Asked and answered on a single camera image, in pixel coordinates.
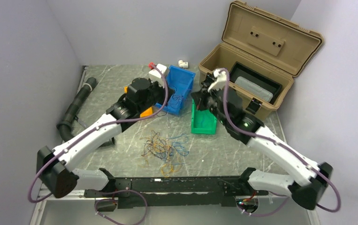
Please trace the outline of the white pipe elbow fitting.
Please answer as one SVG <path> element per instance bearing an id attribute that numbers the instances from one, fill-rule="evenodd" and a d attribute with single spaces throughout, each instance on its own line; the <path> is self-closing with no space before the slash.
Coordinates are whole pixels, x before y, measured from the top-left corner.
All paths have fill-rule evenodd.
<path id="1" fill-rule="evenodd" d="M 189 68 L 188 62 L 187 62 L 187 61 L 183 61 L 183 60 L 179 60 L 179 61 L 178 61 L 178 66 L 179 66 L 180 68 L 184 68 L 184 69 Z"/>

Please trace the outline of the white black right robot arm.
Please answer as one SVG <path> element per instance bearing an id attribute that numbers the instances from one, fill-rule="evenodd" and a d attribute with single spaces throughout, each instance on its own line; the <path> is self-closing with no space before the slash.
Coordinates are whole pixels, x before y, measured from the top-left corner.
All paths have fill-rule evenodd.
<path id="1" fill-rule="evenodd" d="M 287 172 L 282 175 L 249 167 L 239 178 L 240 192 L 249 195 L 254 190 L 269 191 L 289 196 L 299 206 L 314 210 L 329 184 L 333 167 L 327 162 L 317 163 L 288 146 L 262 121 L 243 110 L 242 99 L 232 88 L 228 90 L 229 114 L 225 115 L 223 90 L 208 91 L 209 85 L 204 81 L 201 90 L 191 93 L 196 107 L 209 111 L 232 138 L 260 151 Z"/>

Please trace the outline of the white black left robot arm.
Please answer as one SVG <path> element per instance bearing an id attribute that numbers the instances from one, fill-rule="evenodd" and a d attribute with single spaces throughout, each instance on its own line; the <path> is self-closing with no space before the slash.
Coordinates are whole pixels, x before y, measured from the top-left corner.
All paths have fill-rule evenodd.
<path id="1" fill-rule="evenodd" d="M 141 121 L 147 108 L 166 103 L 174 94 L 166 81 L 136 78 L 106 113 L 81 133 L 50 149 L 37 152 L 36 176 L 55 198 L 63 198 L 73 190 L 96 190 L 108 197 L 115 190 L 115 177 L 104 168 L 78 169 L 78 164 L 105 142 Z"/>

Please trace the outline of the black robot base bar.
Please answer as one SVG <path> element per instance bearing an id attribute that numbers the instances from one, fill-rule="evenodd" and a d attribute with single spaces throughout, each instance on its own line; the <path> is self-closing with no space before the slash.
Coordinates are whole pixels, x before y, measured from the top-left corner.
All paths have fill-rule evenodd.
<path id="1" fill-rule="evenodd" d="M 232 207 L 234 200 L 259 195 L 267 195 L 267 191 L 255 191 L 240 176 L 116 177 L 110 189 L 84 192 L 86 198 L 114 198 L 118 209 L 145 205 Z"/>

